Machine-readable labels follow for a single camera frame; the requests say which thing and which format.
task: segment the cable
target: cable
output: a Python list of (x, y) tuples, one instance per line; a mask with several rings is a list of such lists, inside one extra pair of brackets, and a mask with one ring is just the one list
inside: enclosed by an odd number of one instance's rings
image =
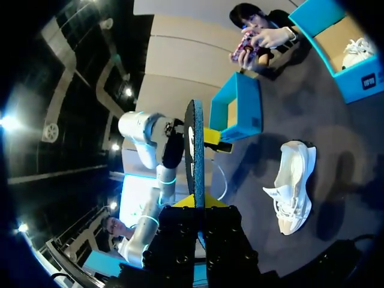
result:
[(224, 183), (226, 184), (226, 187), (225, 187), (225, 189), (224, 189), (224, 192), (222, 193), (222, 195), (217, 199), (217, 200), (221, 200), (222, 198), (224, 198), (224, 196), (227, 194), (227, 190), (228, 190), (228, 182), (227, 182), (227, 178), (226, 178), (226, 176), (225, 176), (225, 174), (224, 174), (224, 171), (222, 170), (222, 168), (220, 167), (220, 165), (215, 161), (215, 160), (213, 160), (213, 159), (210, 159), (218, 168), (219, 168), (219, 170), (220, 170), (220, 172), (221, 172), (221, 174), (222, 174), (222, 176), (223, 176), (223, 178), (224, 178)]
[(64, 276), (64, 277), (67, 277), (68, 279), (71, 279), (71, 277), (66, 273), (54, 273), (50, 276), (50, 278), (55, 279), (57, 276)]
[(360, 236), (357, 236), (356, 238), (353, 238), (352, 241), (358, 242), (360, 240), (365, 240), (365, 239), (374, 239), (374, 235), (373, 234), (360, 235)]

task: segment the black shirt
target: black shirt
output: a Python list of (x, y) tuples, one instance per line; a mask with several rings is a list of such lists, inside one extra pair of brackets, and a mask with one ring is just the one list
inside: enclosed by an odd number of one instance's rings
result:
[[(267, 15), (266, 19), (268, 21), (276, 24), (279, 28), (286, 27), (286, 26), (292, 27), (295, 24), (293, 24), (293, 22), (288, 18), (288, 16), (289, 16), (289, 14), (283, 10), (274, 10), (274, 11), (271, 11)], [(285, 53), (295, 43), (296, 43), (296, 41), (294, 41), (294, 42), (287, 41), (283, 45), (276, 47), (276, 50), (278, 50), (280, 53)], [(260, 48), (259, 51), (257, 51), (258, 57), (260, 57), (264, 54), (268, 54), (270, 59), (272, 59), (274, 57), (273, 53), (271, 52), (271, 50), (269, 48)]]

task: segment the cyan box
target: cyan box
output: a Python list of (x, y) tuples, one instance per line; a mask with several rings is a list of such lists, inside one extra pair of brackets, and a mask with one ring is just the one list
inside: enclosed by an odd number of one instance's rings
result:
[[(235, 73), (211, 102), (209, 127), (221, 132), (221, 141), (231, 143), (262, 132), (262, 108), (257, 79)], [(237, 121), (228, 127), (228, 105), (237, 100)]]
[(349, 40), (364, 37), (364, 32), (334, 0), (307, 0), (289, 18), (316, 49), (346, 103), (384, 90), (384, 73), (377, 54), (341, 69)]

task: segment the phone case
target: phone case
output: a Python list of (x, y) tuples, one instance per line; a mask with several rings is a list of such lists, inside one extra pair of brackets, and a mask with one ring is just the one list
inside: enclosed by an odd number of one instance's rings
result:
[(251, 46), (251, 40), (252, 37), (256, 36), (256, 33), (253, 31), (246, 32), (239, 44), (239, 46), (236, 48), (235, 52), (232, 54), (232, 61), (237, 62), (239, 59), (239, 55), (243, 50), (249, 49), (251, 51), (250, 56), (249, 56), (249, 61), (253, 61), (253, 59), (257, 55), (257, 51), (259, 50), (259, 47), (252, 47)]

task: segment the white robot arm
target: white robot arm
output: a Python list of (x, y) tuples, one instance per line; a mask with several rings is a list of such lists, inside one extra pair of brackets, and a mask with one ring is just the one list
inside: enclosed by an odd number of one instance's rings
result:
[(148, 169), (156, 168), (161, 202), (175, 193), (176, 168), (184, 152), (184, 123), (159, 113), (128, 112), (119, 120), (119, 131), (136, 146)]
[(119, 131), (135, 144), (143, 164), (156, 168), (160, 188), (151, 189), (135, 233), (121, 249), (131, 265), (142, 268), (142, 253), (155, 236), (163, 204), (175, 194), (176, 169), (184, 152), (184, 123), (159, 113), (128, 112), (119, 120)]

